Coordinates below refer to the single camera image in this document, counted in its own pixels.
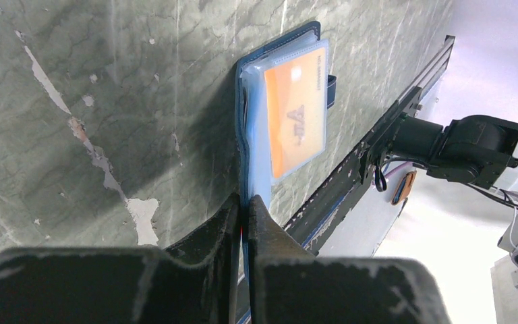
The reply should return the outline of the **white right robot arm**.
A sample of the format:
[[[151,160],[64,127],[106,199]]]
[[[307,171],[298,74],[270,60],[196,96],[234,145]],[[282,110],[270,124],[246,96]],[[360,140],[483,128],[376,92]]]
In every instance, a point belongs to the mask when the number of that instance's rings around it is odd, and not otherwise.
[[[518,200],[518,123],[471,115],[442,126],[404,115],[388,131],[386,147],[431,178],[503,190]]]

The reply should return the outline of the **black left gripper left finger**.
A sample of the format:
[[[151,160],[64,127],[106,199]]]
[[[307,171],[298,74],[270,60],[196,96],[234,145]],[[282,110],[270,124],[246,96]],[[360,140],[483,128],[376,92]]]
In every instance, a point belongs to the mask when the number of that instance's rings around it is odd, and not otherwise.
[[[0,252],[0,323],[234,323],[239,196],[167,248]]]

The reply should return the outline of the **orange VIP credit card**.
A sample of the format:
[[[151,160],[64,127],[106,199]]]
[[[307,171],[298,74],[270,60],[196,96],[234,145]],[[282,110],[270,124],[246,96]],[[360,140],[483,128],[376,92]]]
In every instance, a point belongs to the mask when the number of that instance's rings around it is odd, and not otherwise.
[[[325,148],[327,46],[282,57],[263,73],[272,178],[280,180]]]

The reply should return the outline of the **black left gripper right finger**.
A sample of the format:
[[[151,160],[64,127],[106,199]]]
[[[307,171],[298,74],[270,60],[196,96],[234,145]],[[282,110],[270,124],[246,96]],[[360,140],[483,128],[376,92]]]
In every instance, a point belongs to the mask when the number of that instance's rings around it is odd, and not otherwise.
[[[448,323],[431,273],[411,259],[314,256],[270,216],[248,209],[253,323]]]

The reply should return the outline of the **blue card holder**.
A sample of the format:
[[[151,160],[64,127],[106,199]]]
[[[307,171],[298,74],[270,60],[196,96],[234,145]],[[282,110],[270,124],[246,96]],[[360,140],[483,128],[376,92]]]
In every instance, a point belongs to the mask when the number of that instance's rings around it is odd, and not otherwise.
[[[308,22],[264,46],[254,49],[251,53],[237,60],[235,70],[235,131],[240,153],[241,209],[245,213],[249,211],[252,198],[261,198],[264,206],[268,207],[272,187],[304,166],[280,180],[272,178],[264,71],[271,67],[274,61],[282,57],[288,57],[313,46],[326,45],[328,49],[326,61],[326,120],[328,109],[335,103],[337,78],[328,72],[329,43],[328,40],[321,38],[320,34],[320,22]]]

